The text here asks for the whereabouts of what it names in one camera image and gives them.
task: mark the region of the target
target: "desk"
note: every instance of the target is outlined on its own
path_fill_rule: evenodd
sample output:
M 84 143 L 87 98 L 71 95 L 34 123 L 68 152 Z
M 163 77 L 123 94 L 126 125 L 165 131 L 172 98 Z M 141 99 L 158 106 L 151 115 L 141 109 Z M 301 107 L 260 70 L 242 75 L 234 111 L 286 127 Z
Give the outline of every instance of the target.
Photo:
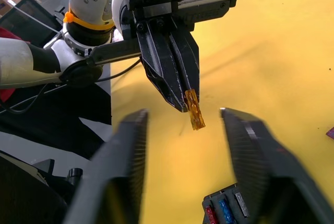
M 206 128 L 169 106 L 142 66 L 112 83 L 113 125 L 150 111 L 144 224 L 201 223 L 202 198 L 235 182 L 220 107 L 265 120 L 334 205 L 334 0 L 238 0 L 196 25 Z M 134 60 L 112 65 L 112 73 Z

